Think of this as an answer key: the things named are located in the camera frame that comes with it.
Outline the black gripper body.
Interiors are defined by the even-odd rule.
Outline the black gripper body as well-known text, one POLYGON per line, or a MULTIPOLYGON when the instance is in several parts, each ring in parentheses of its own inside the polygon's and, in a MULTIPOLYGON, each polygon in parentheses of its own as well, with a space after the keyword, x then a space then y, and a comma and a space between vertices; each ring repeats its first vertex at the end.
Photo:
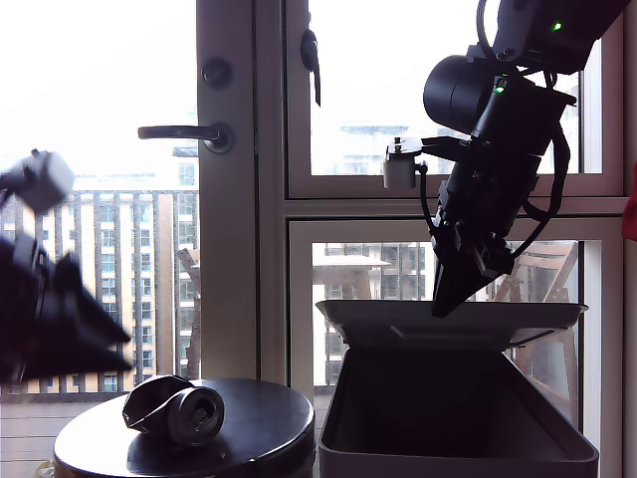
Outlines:
POLYGON ((540 157, 471 141, 436 141, 429 153, 454 162, 439 188, 432 230, 436 272, 511 273, 514 257, 506 237, 535 188, 540 157))

